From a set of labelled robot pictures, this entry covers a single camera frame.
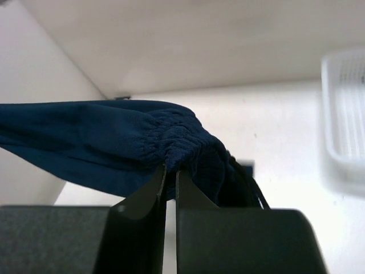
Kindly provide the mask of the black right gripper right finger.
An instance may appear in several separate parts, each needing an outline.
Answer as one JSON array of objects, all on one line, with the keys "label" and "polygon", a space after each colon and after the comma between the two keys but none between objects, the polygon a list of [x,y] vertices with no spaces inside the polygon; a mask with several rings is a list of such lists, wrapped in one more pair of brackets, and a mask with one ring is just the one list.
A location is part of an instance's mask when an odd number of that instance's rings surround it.
[{"label": "black right gripper right finger", "polygon": [[177,273],[327,273],[307,218],[291,209],[220,208],[176,178]]}]

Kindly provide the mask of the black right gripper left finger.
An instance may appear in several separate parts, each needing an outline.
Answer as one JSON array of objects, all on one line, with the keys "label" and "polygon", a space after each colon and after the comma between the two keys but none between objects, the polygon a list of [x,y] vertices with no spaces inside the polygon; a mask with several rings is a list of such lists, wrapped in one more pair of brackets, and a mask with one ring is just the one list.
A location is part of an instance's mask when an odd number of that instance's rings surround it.
[{"label": "black right gripper left finger", "polygon": [[161,273],[165,177],[112,207],[1,207],[1,272]]}]

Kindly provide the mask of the navy blue shorts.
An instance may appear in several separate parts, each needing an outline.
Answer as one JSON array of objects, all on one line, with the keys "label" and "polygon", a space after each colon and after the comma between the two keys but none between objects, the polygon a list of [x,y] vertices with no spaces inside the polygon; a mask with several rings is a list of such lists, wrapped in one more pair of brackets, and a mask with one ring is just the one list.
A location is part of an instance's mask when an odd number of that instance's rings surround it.
[{"label": "navy blue shorts", "polygon": [[1,105],[1,147],[71,183],[127,197],[156,168],[187,170],[220,207],[268,208],[259,186],[194,112],[152,100]]}]

